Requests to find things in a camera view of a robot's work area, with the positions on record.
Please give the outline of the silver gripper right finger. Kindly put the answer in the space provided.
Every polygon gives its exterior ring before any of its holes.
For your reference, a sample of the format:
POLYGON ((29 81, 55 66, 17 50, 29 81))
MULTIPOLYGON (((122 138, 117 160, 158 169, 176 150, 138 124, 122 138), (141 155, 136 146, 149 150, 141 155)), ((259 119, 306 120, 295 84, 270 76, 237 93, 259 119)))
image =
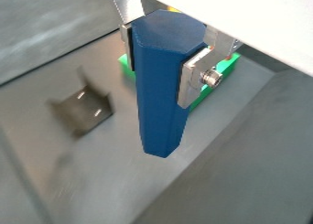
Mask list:
POLYGON ((187 109, 201 94, 203 73, 236 53, 243 42, 208 26, 205 33, 207 46, 188 59, 183 65, 179 88, 179 105, 187 109))

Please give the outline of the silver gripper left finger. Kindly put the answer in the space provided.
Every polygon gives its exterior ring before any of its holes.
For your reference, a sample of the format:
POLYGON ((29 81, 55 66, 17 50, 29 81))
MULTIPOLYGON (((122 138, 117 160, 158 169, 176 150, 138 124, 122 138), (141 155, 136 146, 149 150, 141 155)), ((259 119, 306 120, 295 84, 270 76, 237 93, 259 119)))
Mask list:
POLYGON ((133 45, 133 22, 145 16, 141 0, 113 0, 121 17, 121 38, 125 43, 129 68, 136 70, 134 45, 133 45))

